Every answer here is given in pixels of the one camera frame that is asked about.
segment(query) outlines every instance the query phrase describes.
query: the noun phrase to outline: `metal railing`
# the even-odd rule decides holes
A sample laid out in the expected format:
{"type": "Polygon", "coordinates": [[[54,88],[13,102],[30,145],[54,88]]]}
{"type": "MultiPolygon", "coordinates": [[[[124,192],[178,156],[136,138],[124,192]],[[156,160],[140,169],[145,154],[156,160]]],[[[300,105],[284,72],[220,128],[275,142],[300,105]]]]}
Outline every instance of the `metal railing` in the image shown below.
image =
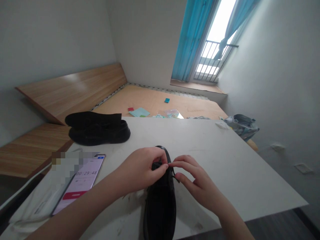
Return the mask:
{"type": "Polygon", "coordinates": [[[219,44],[219,42],[206,40],[193,79],[214,82],[227,60],[231,48],[239,47],[238,45],[227,44],[227,47],[223,51],[222,58],[220,60],[214,60],[214,56],[219,51],[219,44]]]}

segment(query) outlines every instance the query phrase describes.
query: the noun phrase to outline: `phone screen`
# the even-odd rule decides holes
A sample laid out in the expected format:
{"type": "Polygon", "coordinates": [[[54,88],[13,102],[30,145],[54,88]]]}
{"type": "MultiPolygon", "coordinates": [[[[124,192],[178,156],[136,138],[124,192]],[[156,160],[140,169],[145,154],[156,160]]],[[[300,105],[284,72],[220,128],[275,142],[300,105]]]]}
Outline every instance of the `phone screen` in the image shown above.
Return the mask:
{"type": "Polygon", "coordinates": [[[105,155],[94,156],[73,176],[69,186],[53,210],[52,216],[56,215],[92,188],[104,158],[105,155]]]}

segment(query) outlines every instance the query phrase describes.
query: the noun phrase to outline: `bag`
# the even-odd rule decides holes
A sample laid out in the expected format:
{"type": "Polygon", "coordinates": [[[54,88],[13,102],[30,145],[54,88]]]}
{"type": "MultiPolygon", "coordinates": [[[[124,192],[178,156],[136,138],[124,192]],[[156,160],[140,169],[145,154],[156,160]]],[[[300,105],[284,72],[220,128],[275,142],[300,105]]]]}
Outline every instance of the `bag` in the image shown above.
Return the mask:
{"type": "Polygon", "coordinates": [[[245,142],[247,142],[260,129],[256,125],[256,120],[242,114],[230,116],[224,120],[229,127],[238,134],[245,142]]]}

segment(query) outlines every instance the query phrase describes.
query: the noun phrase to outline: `black leather shoe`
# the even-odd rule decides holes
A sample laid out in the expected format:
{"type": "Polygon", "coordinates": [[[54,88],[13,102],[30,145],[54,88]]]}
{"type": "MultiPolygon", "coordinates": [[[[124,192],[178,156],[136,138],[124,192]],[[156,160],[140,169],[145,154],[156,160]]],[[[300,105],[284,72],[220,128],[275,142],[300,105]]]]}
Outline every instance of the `black leather shoe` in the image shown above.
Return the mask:
{"type": "Polygon", "coordinates": [[[65,123],[75,129],[85,129],[92,124],[111,123],[119,124],[121,121],[121,113],[100,114],[95,112],[79,112],[66,116],[65,123]]]}
{"type": "MultiPolygon", "coordinates": [[[[168,151],[165,150],[168,163],[171,162],[168,151]]],[[[152,170],[161,166],[161,162],[152,164],[152,170]]],[[[176,226],[176,197],[174,194],[173,168],[168,168],[166,173],[148,188],[146,207],[143,219],[143,235],[145,240],[173,238],[176,226]]]]}
{"type": "MultiPolygon", "coordinates": [[[[77,116],[84,116],[83,114],[84,113],[79,113],[77,116]]],[[[127,122],[125,120],[121,120],[121,114],[111,114],[111,116],[107,114],[100,115],[106,116],[104,118],[103,116],[95,118],[97,115],[90,114],[87,115],[87,118],[84,118],[82,122],[80,119],[68,121],[74,126],[69,131],[69,137],[74,142],[84,146],[96,146],[106,143],[123,143],[130,138],[130,129],[127,122]]]]}

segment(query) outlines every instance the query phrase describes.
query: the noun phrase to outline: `dark floor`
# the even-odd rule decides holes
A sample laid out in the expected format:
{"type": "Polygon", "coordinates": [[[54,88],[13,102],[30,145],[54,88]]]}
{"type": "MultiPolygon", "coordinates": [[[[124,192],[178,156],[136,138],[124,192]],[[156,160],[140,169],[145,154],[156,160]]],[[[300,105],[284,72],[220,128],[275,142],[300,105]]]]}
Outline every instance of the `dark floor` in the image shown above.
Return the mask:
{"type": "Polygon", "coordinates": [[[25,178],[0,175],[0,205],[18,191],[26,182],[27,179],[25,178]]]}
{"type": "MultiPolygon", "coordinates": [[[[26,183],[26,179],[0,175],[0,205],[26,183]]],[[[256,240],[315,240],[293,210],[255,219],[246,223],[256,240]]],[[[226,239],[222,229],[206,232],[185,240],[226,239]]]]}

